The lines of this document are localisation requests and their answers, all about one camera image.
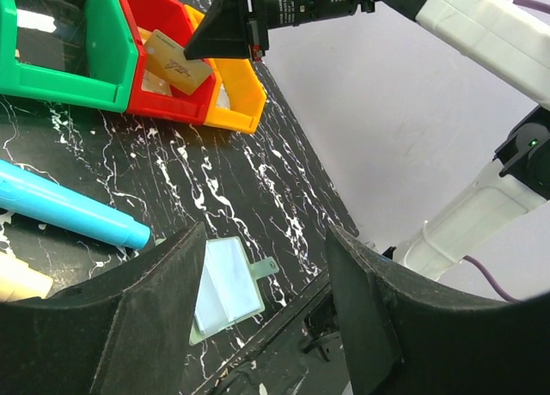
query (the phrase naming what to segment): blue cylinder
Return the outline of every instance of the blue cylinder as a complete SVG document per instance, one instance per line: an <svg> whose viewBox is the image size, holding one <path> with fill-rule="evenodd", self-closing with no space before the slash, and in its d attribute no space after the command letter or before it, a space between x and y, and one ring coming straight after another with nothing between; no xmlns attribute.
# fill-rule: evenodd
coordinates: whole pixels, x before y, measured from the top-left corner
<svg viewBox="0 0 550 395"><path fill-rule="evenodd" d="M133 217L0 161L0 208L115 246L143 248L150 229Z"/></svg>

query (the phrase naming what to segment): white wall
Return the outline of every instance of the white wall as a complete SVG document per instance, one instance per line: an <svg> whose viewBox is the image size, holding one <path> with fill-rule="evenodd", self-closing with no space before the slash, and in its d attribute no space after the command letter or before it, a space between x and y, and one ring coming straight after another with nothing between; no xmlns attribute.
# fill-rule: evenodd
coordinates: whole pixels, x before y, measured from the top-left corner
<svg viewBox="0 0 550 395"><path fill-rule="evenodd" d="M377 6L372 15L274 30L265 61L361 239L384 249L459 192L535 103ZM542 207L475 254L511 295L550 290L549 222L550 206ZM466 263L442 282L496 296Z"/></svg>

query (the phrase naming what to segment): red bin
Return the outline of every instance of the red bin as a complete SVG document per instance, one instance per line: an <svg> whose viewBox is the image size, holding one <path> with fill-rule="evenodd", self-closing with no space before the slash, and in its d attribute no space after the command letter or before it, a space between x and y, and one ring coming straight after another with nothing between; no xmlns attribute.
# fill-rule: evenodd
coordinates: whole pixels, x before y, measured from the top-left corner
<svg viewBox="0 0 550 395"><path fill-rule="evenodd" d="M172 87L172 96L142 90L147 53L138 28L150 32L159 29L181 46L185 46L191 39L194 29L184 5L177 0L120 0L120 4L139 53L130 104L126 111L202 125L210 105L212 102L215 104L219 95L219 85L214 73L191 95Z"/></svg>

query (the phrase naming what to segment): yellow bin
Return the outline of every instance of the yellow bin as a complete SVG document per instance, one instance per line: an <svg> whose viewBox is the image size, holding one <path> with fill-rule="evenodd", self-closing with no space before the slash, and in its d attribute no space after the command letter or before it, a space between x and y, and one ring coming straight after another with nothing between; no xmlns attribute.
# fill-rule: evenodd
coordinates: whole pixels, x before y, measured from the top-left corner
<svg viewBox="0 0 550 395"><path fill-rule="evenodd" d="M197 28L205 15L188 5L186 5L186 11L193 27ZM214 98L216 96L212 96L205 125L254 133L260 123L267 95L250 61L230 58L212 60L218 83L216 90L219 91L223 84L231 109L217 107L217 99Z"/></svg>

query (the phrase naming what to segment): table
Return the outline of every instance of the table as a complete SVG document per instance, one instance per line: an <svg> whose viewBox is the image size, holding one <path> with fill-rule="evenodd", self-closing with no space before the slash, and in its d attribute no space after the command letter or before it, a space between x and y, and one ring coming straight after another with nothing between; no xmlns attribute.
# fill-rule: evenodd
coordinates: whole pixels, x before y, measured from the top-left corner
<svg viewBox="0 0 550 395"><path fill-rule="evenodd" d="M260 281L261 316L190 348L184 395L321 273L328 224L358 232L267 67L256 70L268 102L252 136L0 95L0 157L149 225L145 250L202 221L210 239L237 235L253 261L278 261ZM0 250L53 277L54 292L138 255L0 212Z"/></svg>

